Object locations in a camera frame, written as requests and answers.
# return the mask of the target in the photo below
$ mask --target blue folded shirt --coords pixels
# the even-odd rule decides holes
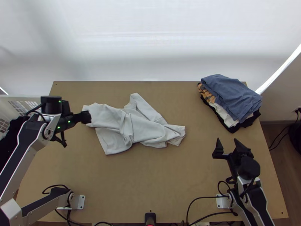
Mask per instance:
[[[210,75],[201,79],[202,85],[216,97],[233,120],[243,123],[246,118],[261,107],[261,96],[250,90],[238,79],[223,75]]]

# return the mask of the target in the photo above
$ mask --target wooden table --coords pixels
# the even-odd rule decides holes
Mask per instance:
[[[22,205],[43,195],[53,184],[65,184],[86,195],[85,207],[71,218],[82,223],[142,223],[144,213],[155,212],[157,222],[180,222],[189,203],[199,196],[218,193],[217,183],[230,176],[225,160],[212,159],[216,138],[225,152],[234,149],[233,138],[251,148],[261,166],[260,179],[272,218],[286,218],[287,210],[275,168],[257,119],[251,127],[229,133],[201,100],[197,82],[54,82],[51,95],[68,100],[78,113],[94,102],[123,108],[129,95],[139,93],[169,124],[186,126],[179,147],[156,149],[134,144],[129,150],[106,156],[95,130],[82,124],[65,132],[68,146],[51,142],[36,155],[20,186]],[[189,221],[219,212],[215,199],[196,201]],[[43,221],[64,221],[53,211]],[[206,221],[236,221],[232,214]]]

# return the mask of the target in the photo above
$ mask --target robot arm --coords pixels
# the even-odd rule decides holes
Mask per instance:
[[[219,208],[233,209],[242,218],[246,226],[274,226],[268,212],[267,200],[261,187],[259,175],[260,165],[254,160],[251,150],[237,139],[234,139],[236,148],[232,153],[224,154],[219,139],[212,153],[214,159],[225,159],[228,162],[232,176],[226,181],[234,184],[228,190],[228,197],[218,198]]]
[[[2,225],[27,226],[57,207],[70,205],[72,209],[82,209],[84,196],[75,196],[68,188],[54,187],[50,194],[23,208],[14,200],[14,194],[29,168],[36,153],[44,148],[49,141],[58,141],[67,146],[64,130],[72,128],[77,122],[91,122],[89,112],[83,111],[74,115],[70,112],[67,101],[59,96],[41,97],[42,117],[34,114],[25,121],[18,133],[18,143],[0,173],[0,222]],[[61,133],[61,139],[55,134]]]

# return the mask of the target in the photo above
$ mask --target white folded shirt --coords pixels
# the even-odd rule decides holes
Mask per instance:
[[[84,105],[106,155],[129,149],[133,143],[165,148],[167,143],[179,146],[185,137],[185,126],[169,125],[139,94],[130,95],[123,109],[106,104]]]
[[[239,123],[239,120],[234,121],[233,118],[231,117],[231,115],[229,115],[228,112],[226,112],[226,110],[219,104],[209,102],[209,105],[215,108],[215,111],[223,119],[223,122],[225,123],[226,126],[228,126],[228,128],[230,128],[232,126],[236,126]],[[253,113],[250,114],[247,117],[247,119],[250,117],[253,117]]]

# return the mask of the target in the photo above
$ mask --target wall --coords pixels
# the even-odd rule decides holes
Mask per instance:
[[[261,94],[261,121],[295,120],[301,106],[301,54]]]
[[[256,90],[299,45],[300,6],[0,0],[0,86],[43,95],[55,80],[198,81],[220,73]]]
[[[220,73],[256,90],[283,63],[278,58],[163,58],[69,63],[32,57],[0,66],[0,84],[9,94],[47,95],[53,81],[199,81]]]

